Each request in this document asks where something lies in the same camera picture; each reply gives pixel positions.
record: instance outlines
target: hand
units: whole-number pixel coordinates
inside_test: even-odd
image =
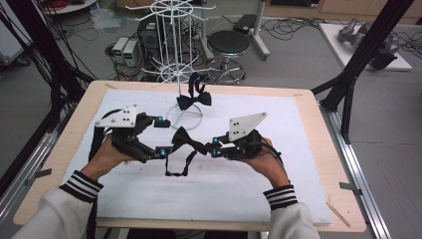
[[[121,153],[111,145],[111,136],[109,135],[93,159],[81,170],[81,173],[93,180],[98,180],[121,162],[130,160],[133,158]]]
[[[269,138],[263,137],[263,142],[273,145]],[[252,166],[255,171],[266,176],[273,185],[273,188],[290,185],[285,170],[280,166],[278,160],[264,147],[258,156],[241,161],[244,161]]]

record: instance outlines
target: black stool seat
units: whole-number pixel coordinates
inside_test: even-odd
[[[208,48],[220,54],[238,55],[249,48],[249,39],[242,33],[219,31],[208,37]]]

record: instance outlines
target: person's right hand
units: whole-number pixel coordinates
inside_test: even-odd
[[[272,145],[269,138],[263,137],[263,142]],[[285,170],[280,166],[278,160],[264,147],[258,156],[251,159],[243,159],[241,161],[244,161],[252,166],[255,171],[266,176],[274,188],[290,185]]]

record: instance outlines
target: person's left hand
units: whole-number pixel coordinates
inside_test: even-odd
[[[133,160],[133,158],[121,153],[111,145],[111,135],[109,135],[93,159],[81,170],[81,173],[93,180],[98,180],[117,165],[130,160]]]

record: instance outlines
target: power supply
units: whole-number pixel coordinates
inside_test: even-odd
[[[147,49],[158,49],[158,32],[154,16],[139,22],[137,35],[140,43],[144,44]]]
[[[122,37],[118,39],[117,43],[112,48],[112,54],[114,55],[114,61],[119,64],[124,64],[124,56],[123,56],[123,50],[126,46],[126,43],[129,39],[126,37]]]
[[[139,48],[136,40],[129,40],[123,50],[124,60],[128,67],[136,67],[140,60]]]

